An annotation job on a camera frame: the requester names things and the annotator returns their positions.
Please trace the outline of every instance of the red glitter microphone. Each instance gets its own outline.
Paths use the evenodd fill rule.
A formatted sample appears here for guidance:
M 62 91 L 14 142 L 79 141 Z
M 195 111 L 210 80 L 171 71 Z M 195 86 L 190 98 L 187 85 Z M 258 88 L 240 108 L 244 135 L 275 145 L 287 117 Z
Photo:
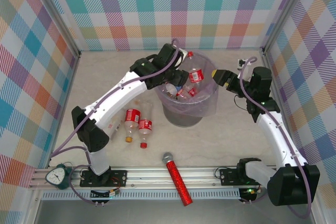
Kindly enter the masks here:
M 183 205 L 187 206 L 191 204 L 193 200 L 191 199 L 190 194 L 183 182 L 183 179 L 178 172 L 179 170 L 177 169 L 173 161 L 173 155 L 170 152 L 166 152 L 165 154 L 163 154 L 162 161 L 166 164 L 168 168 L 170 176 L 173 179 L 173 182 L 176 186 L 178 194 L 180 195 Z

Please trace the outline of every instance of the red bottle label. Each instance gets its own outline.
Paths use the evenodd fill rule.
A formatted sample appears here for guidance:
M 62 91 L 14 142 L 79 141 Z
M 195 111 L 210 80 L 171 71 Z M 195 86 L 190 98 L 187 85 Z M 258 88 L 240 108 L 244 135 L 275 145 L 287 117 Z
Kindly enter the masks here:
M 138 123 L 140 118 L 140 111 L 135 110 L 135 109 L 130 109 L 126 111 L 126 117 L 125 117 L 125 122 L 126 121 L 133 121 Z
M 189 74 L 189 79 L 191 83 L 196 83 L 204 79 L 202 70 L 198 70 Z
M 140 129 L 148 129 L 148 130 L 152 130 L 152 121 L 149 120 L 141 120 L 139 122 L 139 130 Z
M 191 95 L 192 97 L 194 97 L 196 95 L 196 90 L 194 88 L 192 88 L 192 89 L 190 89 L 188 94 Z
M 182 92 L 183 92 L 183 89 L 180 89 L 179 92 L 176 94 L 176 96 L 178 97 Z

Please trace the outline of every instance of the transparent trash can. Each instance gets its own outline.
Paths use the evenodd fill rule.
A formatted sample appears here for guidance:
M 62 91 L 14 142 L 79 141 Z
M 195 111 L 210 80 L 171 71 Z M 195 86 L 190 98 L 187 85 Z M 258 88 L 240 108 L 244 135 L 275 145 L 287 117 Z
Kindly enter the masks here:
M 169 122 L 179 127 L 190 127 L 197 124 L 203 117 L 216 113 L 218 85 L 212 79 L 215 64 L 200 52 L 194 52 L 195 60 L 202 69 L 204 80 L 200 91 L 188 101 L 171 99 L 166 93 L 165 85 L 155 88 L 162 102 L 163 112 Z

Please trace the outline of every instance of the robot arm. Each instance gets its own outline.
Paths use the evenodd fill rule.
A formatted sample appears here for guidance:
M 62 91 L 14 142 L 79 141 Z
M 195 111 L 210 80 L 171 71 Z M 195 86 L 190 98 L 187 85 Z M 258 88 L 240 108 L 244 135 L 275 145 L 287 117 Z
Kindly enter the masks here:
M 213 79 L 218 85 L 224 86 L 226 90 L 238 94 L 240 98 L 245 97 L 237 74 L 228 70 L 215 70 Z M 302 175 L 279 126 L 285 132 L 298 163 L 303 168 L 309 182 L 312 200 L 314 199 L 320 172 L 316 165 L 308 165 L 284 127 L 279 106 L 269 96 L 271 82 L 271 71 L 265 67 L 256 67 L 253 70 L 251 80 L 249 82 L 243 80 L 243 86 L 247 94 L 262 105 L 279 123 L 279 125 L 276 125 L 268 114 L 265 114 L 262 109 L 247 100 L 247 111 L 264 132 L 275 156 L 277 170 L 271 169 L 257 158 L 244 158 L 237 164 L 239 178 L 243 182 L 254 179 L 265 186 L 268 189 L 269 198 L 275 206 L 306 204 L 307 192 Z
M 175 51 L 175 46 L 165 44 L 157 55 L 150 55 L 137 60 L 130 67 L 130 71 L 104 96 L 84 109 L 77 106 L 72 110 L 71 115 L 74 128 L 77 127 L 90 111 L 94 110 L 94 113 L 91 114 L 90 118 L 78 130 L 77 135 L 83 142 L 84 147 L 88 149 L 91 159 L 91 169 L 96 175 L 99 176 L 109 169 L 104 149 L 109 142 L 109 137 L 102 130 L 108 125 L 109 120 L 129 101 L 142 92 L 166 82 L 170 82 L 175 86 L 182 86 L 187 81 L 188 72 L 178 70 L 183 60 L 187 57 L 187 51 L 182 49 L 179 49 L 176 59 L 166 71 L 155 74 L 173 60 Z M 106 97 L 111 91 L 119 87 L 119 90 Z

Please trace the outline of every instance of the beige floor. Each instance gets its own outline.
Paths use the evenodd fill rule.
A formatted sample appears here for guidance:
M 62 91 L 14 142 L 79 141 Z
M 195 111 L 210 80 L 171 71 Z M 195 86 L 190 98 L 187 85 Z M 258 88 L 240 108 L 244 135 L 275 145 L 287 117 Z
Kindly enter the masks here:
M 56 147 L 74 129 L 71 110 L 81 108 L 101 97 L 114 86 L 138 58 L 154 51 L 105 51 L 84 52 L 72 86 L 65 116 L 59 131 Z M 258 51 L 248 50 L 205 50 L 220 69 L 237 72 L 237 59 L 259 56 Z M 271 149 L 251 116 L 234 105 L 234 94 L 220 88 L 216 115 L 203 118 L 199 124 L 180 128 L 170 124 L 159 99 L 153 90 L 144 94 L 153 101 L 153 134 L 147 149 L 140 149 L 139 139 L 133 143 L 124 141 L 125 131 L 121 127 L 113 141 L 107 145 L 111 166 L 162 166 L 162 154 L 174 154 L 178 166 L 236 165 L 240 158 L 259 157 L 265 164 L 273 165 Z M 238 100 L 240 106 L 245 101 Z M 81 145 L 75 136 L 67 145 Z M 74 165 L 86 164 L 83 151 L 73 150 L 54 157 L 50 164 L 70 161 Z

